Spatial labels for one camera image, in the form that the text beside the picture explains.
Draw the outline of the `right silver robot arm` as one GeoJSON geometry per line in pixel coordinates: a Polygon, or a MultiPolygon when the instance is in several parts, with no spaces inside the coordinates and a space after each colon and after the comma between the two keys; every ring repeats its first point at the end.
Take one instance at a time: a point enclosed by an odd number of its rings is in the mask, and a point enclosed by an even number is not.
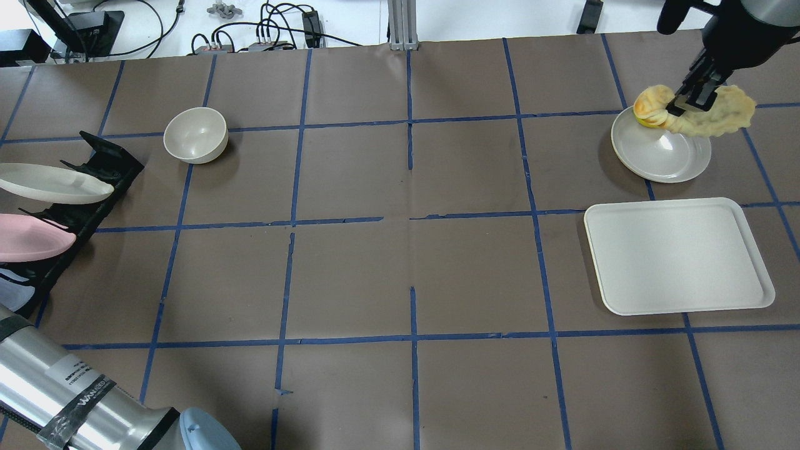
{"type": "Polygon", "coordinates": [[[702,51],[689,67],[682,86],[666,106],[669,114],[708,112],[717,89],[737,69],[756,68],[783,46],[798,40],[798,1],[666,1],[657,32],[674,34],[690,9],[711,15],[702,29],[702,51]]]}

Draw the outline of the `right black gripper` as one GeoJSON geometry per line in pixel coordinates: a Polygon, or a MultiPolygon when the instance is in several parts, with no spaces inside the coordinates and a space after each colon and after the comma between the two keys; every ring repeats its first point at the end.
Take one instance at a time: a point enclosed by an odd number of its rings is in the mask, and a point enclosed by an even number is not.
{"type": "Polygon", "coordinates": [[[681,117],[688,110],[687,104],[694,103],[698,111],[710,111],[718,96],[716,89],[732,74],[731,68],[718,64],[709,53],[699,53],[682,82],[682,93],[675,94],[666,105],[666,111],[681,117]]]}

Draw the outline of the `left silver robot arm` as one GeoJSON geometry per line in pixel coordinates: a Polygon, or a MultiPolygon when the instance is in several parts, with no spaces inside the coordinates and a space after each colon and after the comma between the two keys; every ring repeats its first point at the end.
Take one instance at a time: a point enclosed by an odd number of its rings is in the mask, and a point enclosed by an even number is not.
{"type": "Polygon", "coordinates": [[[3,307],[2,413],[49,449],[238,449],[200,408],[148,408],[3,307]]]}

